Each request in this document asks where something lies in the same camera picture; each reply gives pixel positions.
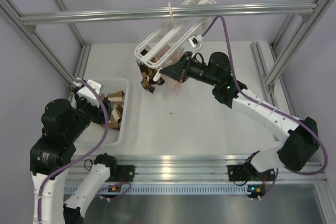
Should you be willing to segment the brown beige striped sock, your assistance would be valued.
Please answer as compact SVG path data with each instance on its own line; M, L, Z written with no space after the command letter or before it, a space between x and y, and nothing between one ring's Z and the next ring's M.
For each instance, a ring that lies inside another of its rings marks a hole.
M118 91L107 95L102 94L101 98L107 98L110 101L109 128L119 131L121 129L123 117L125 93L123 91Z

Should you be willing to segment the white plastic clip hanger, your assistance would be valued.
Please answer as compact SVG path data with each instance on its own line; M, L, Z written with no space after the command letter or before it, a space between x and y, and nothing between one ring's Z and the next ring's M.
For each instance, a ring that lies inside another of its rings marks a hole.
M168 66L166 61L174 51L183 52L182 46L186 42L189 43L190 37L200 35L201 29L205 29L211 19L213 15L207 17L204 14L182 17L172 6L169 6L169 15L164 23L136 47L134 51L136 62L144 63L149 68L160 71ZM160 60L155 61L154 56L166 44L171 47L170 50Z

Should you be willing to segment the brown yellow argyle sock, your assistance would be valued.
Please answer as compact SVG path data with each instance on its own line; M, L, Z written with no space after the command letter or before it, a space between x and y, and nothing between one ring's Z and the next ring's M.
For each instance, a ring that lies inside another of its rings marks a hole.
M165 84L165 81L163 80L163 78L160 78L159 80L154 81L154 76L157 73L156 69L151 69L141 62L137 62L137 64L138 64L138 67L140 69L140 73L142 76L142 80L140 84L144 90L153 94L155 91L155 86L162 86Z

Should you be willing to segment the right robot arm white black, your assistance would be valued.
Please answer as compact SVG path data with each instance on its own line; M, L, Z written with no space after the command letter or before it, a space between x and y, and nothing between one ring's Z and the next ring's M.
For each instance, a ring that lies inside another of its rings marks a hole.
M244 180L258 180L264 172L280 167L299 172L320 147L314 138L318 133L315 120L291 120L256 97L246 85L234 81L229 57L223 52L214 52L208 63L201 63L187 51L178 62L162 68L160 74L179 83L192 78L212 85L212 94L219 103L251 118L280 141L278 146L256 151L246 159L242 167Z

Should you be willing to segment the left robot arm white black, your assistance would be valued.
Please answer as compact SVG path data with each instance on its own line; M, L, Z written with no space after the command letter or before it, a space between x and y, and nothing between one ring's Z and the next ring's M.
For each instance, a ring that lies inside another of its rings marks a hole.
M54 173L70 164L76 151L74 142L89 124L103 124L104 120L102 108L85 98L78 98L75 108L66 99L57 99L46 105L41 117L42 136L30 150L35 193L34 223L83 223L85 213L103 183L117 178L117 159L100 154L75 194L63 200L69 170Z

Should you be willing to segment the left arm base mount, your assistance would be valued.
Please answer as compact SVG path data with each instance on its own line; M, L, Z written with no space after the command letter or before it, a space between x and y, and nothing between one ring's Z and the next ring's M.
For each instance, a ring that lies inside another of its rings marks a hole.
M133 182L134 177L134 165L119 165L116 176L112 179L112 182Z

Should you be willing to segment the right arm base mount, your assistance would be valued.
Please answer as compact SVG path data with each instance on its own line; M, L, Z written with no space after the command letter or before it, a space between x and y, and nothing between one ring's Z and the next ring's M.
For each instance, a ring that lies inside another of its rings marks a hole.
M246 172L244 165L228 165L228 177L231 182L247 182L249 181L249 176Z

